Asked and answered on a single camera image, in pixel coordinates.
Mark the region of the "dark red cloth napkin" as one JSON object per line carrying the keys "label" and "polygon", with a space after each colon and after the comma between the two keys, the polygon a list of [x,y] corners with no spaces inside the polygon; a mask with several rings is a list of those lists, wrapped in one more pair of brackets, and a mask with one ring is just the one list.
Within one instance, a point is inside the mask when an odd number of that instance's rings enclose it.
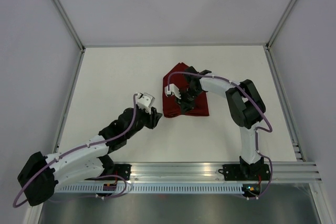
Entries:
{"label": "dark red cloth napkin", "polygon": [[[162,103],[163,103],[163,114],[166,118],[174,118],[182,115],[180,106],[175,102],[175,97],[167,97],[165,95],[164,88],[167,86],[168,77],[171,73],[177,71],[185,71],[189,66],[183,62],[177,63],[171,70],[163,77],[163,91],[162,91]],[[170,84],[175,84],[180,91],[185,91],[189,84],[186,78],[182,74],[175,74],[170,78]],[[185,115],[188,116],[209,116],[209,109],[207,103],[207,96],[205,92],[202,92],[195,99],[195,108]]]}

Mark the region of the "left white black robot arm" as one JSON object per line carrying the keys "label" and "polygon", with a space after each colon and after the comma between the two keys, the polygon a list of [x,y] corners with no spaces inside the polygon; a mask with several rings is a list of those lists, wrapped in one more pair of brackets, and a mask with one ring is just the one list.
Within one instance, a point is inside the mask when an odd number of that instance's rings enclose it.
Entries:
{"label": "left white black robot arm", "polygon": [[114,163],[109,154],[124,147],[143,128],[154,129],[162,116],[154,107],[150,112],[138,106],[127,108],[86,144],[64,153],[32,154],[17,177],[24,202],[37,206],[64,186],[86,179],[112,178]]}

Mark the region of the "right aluminium frame post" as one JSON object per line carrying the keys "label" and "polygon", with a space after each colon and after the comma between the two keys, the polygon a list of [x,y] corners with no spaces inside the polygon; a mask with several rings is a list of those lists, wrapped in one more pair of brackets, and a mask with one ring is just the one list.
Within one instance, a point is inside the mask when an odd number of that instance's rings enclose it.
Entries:
{"label": "right aluminium frame post", "polygon": [[280,34],[283,26],[285,25],[287,19],[289,18],[291,12],[293,11],[293,9],[295,8],[297,2],[299,0],[290,0],[284,10],[284,12],[281,15],[281,18],[279,19],[278,23],[276,24],[273,32],[271,33],[268,41],[265,43],[265,48],[266,50],[270,50],[270,48],[272,47],[272,45],[275,43],[278,35]]}

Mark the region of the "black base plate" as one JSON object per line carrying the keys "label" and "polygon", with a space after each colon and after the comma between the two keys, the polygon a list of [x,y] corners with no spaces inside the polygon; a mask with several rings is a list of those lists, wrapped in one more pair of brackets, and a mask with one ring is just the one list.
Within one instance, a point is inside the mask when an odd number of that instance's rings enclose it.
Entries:
{"label": "black base plate", "polygon": [[131,164],[115,164],[113,168],[113,175],[118,175],[124,180],[128,181],[131,175]]}
{"label": "black base plate", "polygon": [[260,179],[266,181],[271,177],[271,171],[267,164],[259,167],[225,164],[217,171],[224,176],[225,181],[259,181]]}

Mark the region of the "aluminium front rail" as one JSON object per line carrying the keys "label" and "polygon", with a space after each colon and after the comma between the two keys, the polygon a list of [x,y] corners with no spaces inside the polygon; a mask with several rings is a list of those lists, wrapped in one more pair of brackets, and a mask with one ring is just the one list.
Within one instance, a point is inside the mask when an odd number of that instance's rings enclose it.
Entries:
{"label": "aluminium front rail", "polygon": [[[133,162],[130,181],[134,183],[224,183],[218,172],[224,162]],[[273,162],[272,183],[320,183],[313,162]]]}

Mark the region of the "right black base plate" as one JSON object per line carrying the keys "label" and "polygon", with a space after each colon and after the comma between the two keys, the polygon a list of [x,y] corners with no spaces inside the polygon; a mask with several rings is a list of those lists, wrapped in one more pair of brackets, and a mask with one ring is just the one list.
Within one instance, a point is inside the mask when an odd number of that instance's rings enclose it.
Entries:
{"label": "right black base plate", "polygon": [[259,181],[260,179],[266,181],[271,177],[271,171],[267,164],[259,167],[225,164],[217,171],[224,176],[225,181]]}

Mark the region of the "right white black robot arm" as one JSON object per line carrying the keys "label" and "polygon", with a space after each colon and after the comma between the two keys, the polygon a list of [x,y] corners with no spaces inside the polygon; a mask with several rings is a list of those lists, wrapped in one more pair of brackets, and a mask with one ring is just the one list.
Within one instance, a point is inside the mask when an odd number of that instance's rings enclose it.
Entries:
{"label": "right white black robot arm", "polygon": [[267,178],[268,166],[265,158],[258,150],[258,130],[262,129],[260,122],[265,121],[272,130],[265,117],[266,106],[254,83],[246,79],[235,83],[226,78],[214,75],[209,70],[198,72],[194,67],[188,67],[180,72],[186,79],[188,86],[180,90],[169,83],[165,88],[166,95],[175,96],[175,102],[182,114],[187,114],[196,108],[196,99],[206,92],[217,94],[227,100],[229,112],[234,123],[239,126],[242,143],[238,166],[224,166],[228,171],[226,180],[255,180],[260,175]]}

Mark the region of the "aluminium frame post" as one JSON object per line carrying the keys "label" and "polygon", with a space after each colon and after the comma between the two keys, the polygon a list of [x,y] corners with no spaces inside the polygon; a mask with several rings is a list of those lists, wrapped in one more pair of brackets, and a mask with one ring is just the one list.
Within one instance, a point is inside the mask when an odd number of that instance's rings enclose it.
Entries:
{"label": "aluminium frame post", "polygon": [[281,15],[281,18],[279,19],[278,23],[276,24],[273,32],[271,33],[268,41],[265,43],[265,48],[266,50],[270,50],[270,48],[272,47],[272,45],[275,43],[278,35],[280,34],[283,26],[285,25],[287,19],[289,18],[291,12],[293,11],[293,9],[295,8],[297,2],[299,0],[290,0],[284,10],[284,12]]}
{"label": "aluminium frame post", "polygon": [[51,0],[54,7],[56,8],[56,11],[58,12],[60,18],[62,19],[65,27],[67,28],[70,36],[74,40],[75,44],[79,48],[80,52],[84,52],[85,46],[83,45],[81,39],[79,38],[69,16],[66,13],[66,10],[63,7],[63,4],[61,3],[60,0]]}

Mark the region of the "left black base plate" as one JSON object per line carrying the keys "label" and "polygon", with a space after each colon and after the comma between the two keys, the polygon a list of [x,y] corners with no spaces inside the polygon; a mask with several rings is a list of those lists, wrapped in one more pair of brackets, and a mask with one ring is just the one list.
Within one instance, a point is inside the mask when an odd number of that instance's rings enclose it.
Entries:
{"label": "left black base plate", "polygon": [[124,180],[128,181],[131,175],[131,164],[115,164],[113,168],[113,175],[118,175]]}

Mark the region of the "left aluminium frame post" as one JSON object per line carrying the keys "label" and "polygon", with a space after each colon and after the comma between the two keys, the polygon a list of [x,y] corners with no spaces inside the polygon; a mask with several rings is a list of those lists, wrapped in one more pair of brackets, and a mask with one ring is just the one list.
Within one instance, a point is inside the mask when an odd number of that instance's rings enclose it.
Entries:
{"label": "left aluminium frame post", "polygon": [[56,11],[58,12],[60,18],[62,19],[65,27],[67,28],[70,36],[74,40],[75,44],[79,48],[80,52],[84,52],[85,46],[83,45],[81,39],[79,38],[69,16],[66,13],[66,10],[63,7],[63,4],[61,3],[60,0],[51,0],[54,7],[56,8]]}

